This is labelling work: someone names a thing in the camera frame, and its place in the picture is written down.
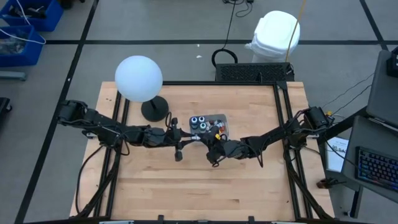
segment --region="black basket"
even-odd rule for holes
[[[290,63],[229,63],[217,64],[216,81],[276,82],[294,81]]]

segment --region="blue bin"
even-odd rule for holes
[[[44,41],[32,26],[0,27],[0,29],[11,35],[16,34],[18,31],[25,32],[29,34],[29,40]],[[9,36],[0,32],[0,39],[5,38],[9,38]],[[35,65],[42,48],[42,44],[26,42],[25,48],[20,54],[0,55],[0,67]]]
[[[45,12],[46,18],[45,19],[38,19],[38,18],[27,18],[28,21],[32,26],[35,27],[37,31],[54,31],[55,27],[58,24],[58,21],[61,19],[63,9],[57,2],[57,0],[19,0],[22,7],[29,5],[30,3],[34,2],[35,4],[43,4],[47,6],[47,10]],[[0,19],[4,19],[10,26],[24,26],[28,25],[26,23],[25,18],[23,17],[14,17],[8,16],[8,12],[11,6],[19,7],[16,0],[8,0],[6,5],[0,11]]]

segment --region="black lamp stand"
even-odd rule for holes
[[[169,104],[161,96],[155,96],[155,98],[143,102],[141,106],[141,113],[148,121],[161,121],[169,112]]]

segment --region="white trash can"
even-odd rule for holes
[[[296,21],[294,16],[281,11],[268,12],[261,18],[252,42],[245,45],[254,52],[252,63],[285,62]],[[296,48],[299,38],[300,24],[297,24],[289,54]]]

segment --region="lamp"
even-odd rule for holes
[[[169,112],[167,101],[157,96],[163,84],[159,66],[145,56],[124,59],[116,69],[118,91],[130,101],[143,102],[141,113],[148,121],[160,121]]]

